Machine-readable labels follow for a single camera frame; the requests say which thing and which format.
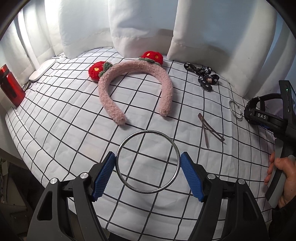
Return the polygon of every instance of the blue textured pad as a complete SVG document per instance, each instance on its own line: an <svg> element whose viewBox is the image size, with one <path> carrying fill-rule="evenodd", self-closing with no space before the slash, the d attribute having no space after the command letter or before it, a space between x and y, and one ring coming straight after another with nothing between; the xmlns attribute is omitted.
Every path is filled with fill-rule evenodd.
<svg viewBox="0 0 296 241"><path fill-rule="evenodd" d="M96 180L94 181L94 191L92 196L94 200L98 200L104 193L104 190L107 186L109 178L112 174L112 171L115 166L115 154L112 153L109 158L106 160L104 166L102 167L99 175L97 176Z"/></svg>
<svg viewBox="0 0 296 241"><path fill-rule="evenodd" d="M202 181L194 170L191 160L188 159L185 153L181 154L181 168L184 172L193 196L197 197L198 200L202 202L204 199L204 194L202 192Z"/></svg>

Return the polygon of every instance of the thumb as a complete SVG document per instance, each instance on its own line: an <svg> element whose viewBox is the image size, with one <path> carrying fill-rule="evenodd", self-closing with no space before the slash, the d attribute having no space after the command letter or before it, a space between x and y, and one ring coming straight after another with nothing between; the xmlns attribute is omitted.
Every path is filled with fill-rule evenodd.
<svg viewBox="0 0 296 241"><path fill-rule="evenodd" d="M296 178L296 167L290 158L277 158L274 164L286 174L287 178Z"/></svg>

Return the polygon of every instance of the red bottle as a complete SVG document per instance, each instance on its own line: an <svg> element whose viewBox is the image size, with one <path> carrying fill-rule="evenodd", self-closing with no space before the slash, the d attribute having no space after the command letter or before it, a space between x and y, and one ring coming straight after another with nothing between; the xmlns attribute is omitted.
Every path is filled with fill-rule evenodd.
<svg viewBox="0 0 296 241"><path fill-rule="evenodd" d="M15 107L18 107L25 98L26 93L6 64L0 69L0 87Z"/></svg>

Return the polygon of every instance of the checkered tablecloth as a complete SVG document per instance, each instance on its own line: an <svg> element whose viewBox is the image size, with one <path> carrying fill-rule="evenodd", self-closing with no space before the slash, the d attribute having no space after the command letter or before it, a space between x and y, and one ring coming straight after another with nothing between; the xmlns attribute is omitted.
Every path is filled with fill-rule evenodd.
<svg viewBox="0 0 296 241"><path fill-rule="evenodd" d="M143 73L125 74L112 81L111 98L128 118L120 127L107 115L98 97L97 83L90 80L88 68L95 62L133 61L114 48L100 48L75 59L63 54L41 79L26 91L18 108L11 108L6 122L11 137L34 176L46 186L57 177L74 179L101 162L108 151L116 152L130 134L144 129L161 131L187 151L194 162L222 180L243 178L252 190L265 221L271 219L264 198L263 180L268 154L274 140L269 131L238 121L231 114L229 100L242 111L247 103L222 77L212 92L205 92L198 77L187 73L182 63L164 57L163 68L173 82L170 116L157 113L161 85ZM222 144L206 131L209 149L201 135L205 120L224 138ZM176 155L170 143L153 134L129 141L120 154L120 170L139 189L151 190L167 183L176 169ZM70 209L75 211L73 200ZM221 236L227 200L223 200L214 239ZM104 195L94 203L102 227L130 240L187 240L202 203L192 196L180 170L177 179L157 194L139 194L123 186L116 172L111 175Z"/></svg>

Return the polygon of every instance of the headband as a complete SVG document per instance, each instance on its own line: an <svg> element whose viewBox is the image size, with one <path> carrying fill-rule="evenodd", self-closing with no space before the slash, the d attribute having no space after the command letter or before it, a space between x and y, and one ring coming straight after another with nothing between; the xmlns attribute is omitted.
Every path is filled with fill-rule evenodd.
<svg viewBox="0 0 296 241"><path fill-rule="evenodd" d="M173 98L173 86L168 73L161 67L163 56L158 52L148 51L139 60L127 61L112 65L109 62L100 61L89 68L89 76L94 81L99 81L99 98L108 115L118 124L123 125L127 119L125 114L111 100L108 94L110 82L117 76L127 72L144 72L154 76L161 83L161 98L158 111L161 116L170 113Z"/></svg>

